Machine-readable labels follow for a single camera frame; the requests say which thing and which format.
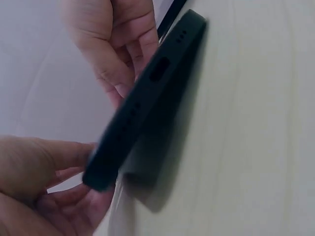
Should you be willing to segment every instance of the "smartphone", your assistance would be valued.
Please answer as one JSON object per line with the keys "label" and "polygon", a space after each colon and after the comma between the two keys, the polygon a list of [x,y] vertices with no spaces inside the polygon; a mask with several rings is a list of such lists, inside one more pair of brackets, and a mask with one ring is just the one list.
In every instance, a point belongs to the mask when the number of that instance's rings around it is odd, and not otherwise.
{"label": "smartphone", "polygon": [[206,20],[188,10],[164,39],[91,154],[83,174],[85,185],[104,191],[115,182],[149,114],[205,28]]}

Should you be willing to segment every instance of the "silicone phone case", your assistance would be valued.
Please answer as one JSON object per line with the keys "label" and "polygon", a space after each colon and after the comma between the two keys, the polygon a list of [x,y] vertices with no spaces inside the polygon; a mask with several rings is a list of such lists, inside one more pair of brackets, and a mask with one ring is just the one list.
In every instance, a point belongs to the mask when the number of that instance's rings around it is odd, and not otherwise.
{"label": "silicone phone case", "polygon": [[91,154],[83,174],[83,183],[97,191],[114,183],[118,171],[141,128],[194,42],[201,37],[206,20],[189,10],[165,38],[139,76],[129,96],[116,111]]}

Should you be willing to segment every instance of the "hand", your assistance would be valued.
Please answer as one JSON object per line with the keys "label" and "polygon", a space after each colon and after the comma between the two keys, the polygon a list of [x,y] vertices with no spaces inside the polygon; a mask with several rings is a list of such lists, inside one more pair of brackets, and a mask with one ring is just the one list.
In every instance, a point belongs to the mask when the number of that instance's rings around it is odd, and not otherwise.
{"label": "hand", "polygon": [[93,145],[36,138],[0,138],[0,235],[91,236],[113,189],[80,184],[47,194],[81,172]]}
{"label": "hand", "polygon": [[152,0],[63,0],[63,17],[118,107],[158,48]]}

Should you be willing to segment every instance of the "white surface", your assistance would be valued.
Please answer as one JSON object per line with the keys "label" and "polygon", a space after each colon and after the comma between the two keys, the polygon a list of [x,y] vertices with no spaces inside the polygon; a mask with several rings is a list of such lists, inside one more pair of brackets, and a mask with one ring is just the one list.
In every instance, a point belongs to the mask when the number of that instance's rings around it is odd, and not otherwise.
{"label": "white surface", "polygon": [[176,167],[142,202],[120,186],[111,236],[314,235],[315,1],[189,6],[211,23],[167,153]]}
{"label": "white surface", "polygon": [[[170,3],[155,1],[157,23]],[[98,140],[113,109],[68,39],[58,1],[1,0],[0,30],[0,134]],[[96,235],[106,232],[103,225]]]}

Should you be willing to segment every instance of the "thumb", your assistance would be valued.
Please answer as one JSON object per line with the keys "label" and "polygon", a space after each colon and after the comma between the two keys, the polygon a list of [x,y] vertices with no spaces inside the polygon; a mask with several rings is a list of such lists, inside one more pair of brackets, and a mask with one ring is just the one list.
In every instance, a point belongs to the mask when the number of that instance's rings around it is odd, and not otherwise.
{"label": "thumb", "polygon": [[85,166],[92,144],[38,138],[0,138],[0,191],[31,203],[56,170]]}

